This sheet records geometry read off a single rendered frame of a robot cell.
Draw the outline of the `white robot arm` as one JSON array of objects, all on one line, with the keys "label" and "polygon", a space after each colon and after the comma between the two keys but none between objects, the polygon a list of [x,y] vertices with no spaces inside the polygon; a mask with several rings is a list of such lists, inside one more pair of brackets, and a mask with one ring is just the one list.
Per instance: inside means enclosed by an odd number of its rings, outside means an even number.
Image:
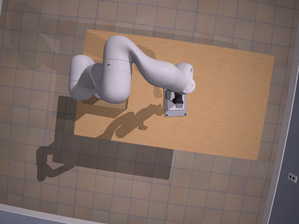
[{"label": "white robot arm", "polygon": [[107,103],[123,103],[131,90],[132,63],[136,64],[151,85],[177,92],[176,108],[183,108],[183,95],[195,89],[191,64],[179,63],[174,66],[166,61],[152,59],[127,37],[115,35],[105,43],[103,63],[95,63],[86,55],[72,58],[70,96],[83,101],[95,95]]}]

